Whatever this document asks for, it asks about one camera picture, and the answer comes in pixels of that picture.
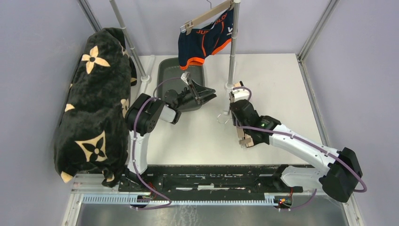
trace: blanket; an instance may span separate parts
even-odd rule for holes
[[[55,169],[64,182],[96,171],[104,186],[117,184],[128,157],[124,117],[136,80],[121,29],[104,28],[88,38],[55,138]]]

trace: clothes hanger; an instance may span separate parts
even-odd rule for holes
[[[210,18],[216,16],[217,14],[223,12],[227,8],[230,8],[230,10],[233,8],[234,4],[232,0],[227,0],[225,2],[220,3],[219,5],[211,8],[208,12],[200,15],[199,17],[187,21],[183,26],[180,27],[180,32],[185,32],[186,35],[191,33],[191,30],[193,27],[200,25],[201,23],[209,20]]]

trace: gray wall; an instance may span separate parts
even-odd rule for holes
[[[216,6],[224,0],[210,0]],[[207,10],[206,0],[116,0],[140,55],[177,55],[180,26]],[[238,53],[298,53],[328,0],[243,0]],[[102,27],[119,27],[109,1],[89,0]],[[230,46],[220,53],[229,53]]]
[[[75,0],[9,0],[0,30],[0,225],[60,225],[71,185],[51,141],[93,29]]]
[[[358,155],[367,226],[398,225],[398,12],[397,0],[340,1],[306,60],[331,143]]]

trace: white tabletop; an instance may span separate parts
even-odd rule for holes
[[[152,82],[146,94],[152,96],[162,60],[156,56]],[[148,56],[140,57],[144,67]],[[252,90],[251,103],[259,115],[280,120],[294,132],[321,143],[295,54],[237,54],[234,82],[242,81]],[[176,125],[162,120],[150,135],[147,160],[158,165],[254,165],[304,164],[282,149],[259,144],[242,149],[232,122],[220,124],[224,84],[229,73],[229,55],[215,55],[204,63],[205,85],[217,97],[200,109],[182,113]],[[132,100],[138,87],[132,88]]]

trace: clothing rack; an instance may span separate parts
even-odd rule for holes
[[[126,40],[128,42],[129,48],[132,51],[133,59],[136,62],[138,70],[139,70],[139,72],[141,74],[141,80],[145,81],[145,82],[147,82],[147,81],[149,82],[150,75],[145,73],[143,65],[142,65],[142,63],[141,63],[141,61],[140,61],[140,59],[138,57],[138,54],[137,54],[137,52],[135,50],[135,46],[133,45],[133,42],[132,42],[132,40],[131,40],[131,38],[129,36],[129,33],[127,31],[125,22],[123,21],[122,15],[119,12],[118,6],[116,5],[115,0],[109,0],[109,1],[110,1],[111,6],[112,6],[112,9],[113,9],[113,11],[115,13],[115,16],[116,16],[116,18],[117,18],[117,20],[119,22],[120,28],[122,29],[123,34],[125,35],[125,38],[126,38]],[[226,85],[225,85],[227,96],[228,96],[228,93],[230,92],[231,88],[233,88],[233,86],[234,86],[233,80],[234,80],[235,56],[236,56],[236,46],[237,46],[236,39],[237,39],[237,31],[238,31],[238,15],[239,15],[239,4],[240,3],[241,3],[241,0],[227,0],[227,1],[225,1],[222,4],[219,5],[220,7],[225,7],[226,4],[232,4],[232,7],[234,7],[233,30],[232,30],[232,33],[231,33],[229,77],[228,77]],[[210,12],[212,13],[212,12],[216,11],[219,6],[216,6],[215,9],[211,9]],[[192,21],[191,21],[191,24],[190,24],[190,22],[188,22],[188,24],[189,24],[189,26],[187,28],[189,28],[189,27],[192,28],[193,27]],[[229,112],[228,103],[229,102],[227,102],[227,107],[225,107],[223,109],[223,112],[225,114],[228,114],[228,112]]]

